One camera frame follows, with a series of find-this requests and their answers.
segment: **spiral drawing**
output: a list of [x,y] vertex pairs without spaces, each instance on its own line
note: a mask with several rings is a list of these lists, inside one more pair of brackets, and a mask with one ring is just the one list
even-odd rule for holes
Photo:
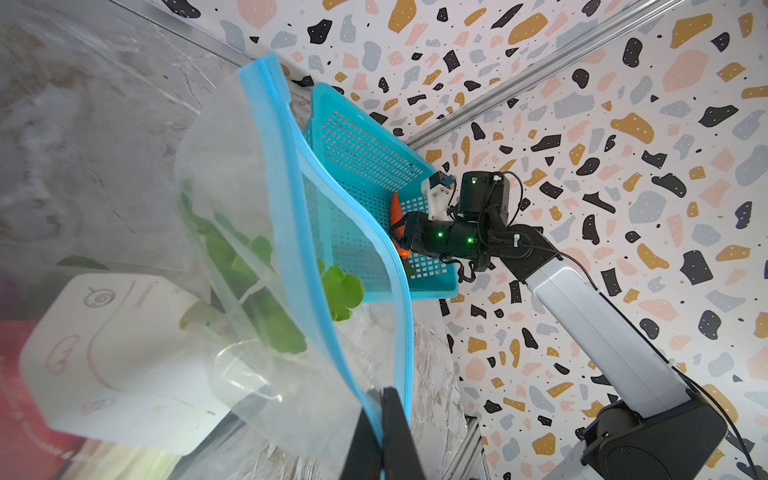
[[114,292],[109,289],[93,290],[85,297],[83,303],[91,308],[104,306],[114,300]]

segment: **gray marble surface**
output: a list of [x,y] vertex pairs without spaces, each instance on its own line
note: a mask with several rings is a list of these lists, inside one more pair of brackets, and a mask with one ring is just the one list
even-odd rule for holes
[[[174,155],[236,69],[106,0],[3,2],[0,282],[15,300],[0,299],[0,321],[39,319],[82,273],[55,266],[73,254],[208,291],[177,219]],[[310,105],[292,109],[303,126]],[[439,479],[466,425],[438,304],[414,314],[412,434]],[[319,478],[313,462],[247,438],[231,478]]]

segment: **terrazzo wall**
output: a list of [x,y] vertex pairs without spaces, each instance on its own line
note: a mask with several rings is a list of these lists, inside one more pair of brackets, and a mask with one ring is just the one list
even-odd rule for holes
[[637,0],[148,1],[407,138]]
[[[512,170],[544,228],[712,393],[768,478],[768,2],[687,0],[420,153]],[[511,202],[519,184],[513,181]],[[542,478],[615,391],[501,265],[441,300],[496,478]],[[730,436],[698,478],[749,478]]]

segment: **perforated basket wall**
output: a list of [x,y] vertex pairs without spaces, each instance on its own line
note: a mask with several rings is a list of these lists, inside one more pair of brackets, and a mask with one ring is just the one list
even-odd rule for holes
[[[405,146],[378,122],[326,84],[312,93],[312,117],[304,135],[329,173],[352,195],[384,230],[389,229],[389,207],[398,192],[403,213],[426,211],[421,182],[435,168]],[[318,206],[327,217],[317,228],[323,259],[354,273],[366,285],[366,302],[389,300],[389,278],[380,263],[357,253],[367,242],[356,229],[339,218],[332,205]],[[408,262],[415,269],[409,277],[414,300],[452,298],[458,293],[455,266],[413,253]]]

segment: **orange carrot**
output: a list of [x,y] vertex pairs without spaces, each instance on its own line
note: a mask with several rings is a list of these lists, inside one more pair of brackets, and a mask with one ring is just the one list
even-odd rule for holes
[[[389,224],[394,225],[395,223],[398,223],[402,219],[402,207],[400,207],[400,198],[397,195],[397,192],[395,192],[394,195],[392,195],[392,206],[389,208]],[[406,227],[402,226],[395,230],[395,233],[397,233],[398,237],[402,237],[402,235],[405,233]],[[400,255],[400,258],[408,258],[411,256],[411,250],[405,250],[400,248],[400,245],[392,242],[395,244],[395,248],[397,249],[397,254]]]

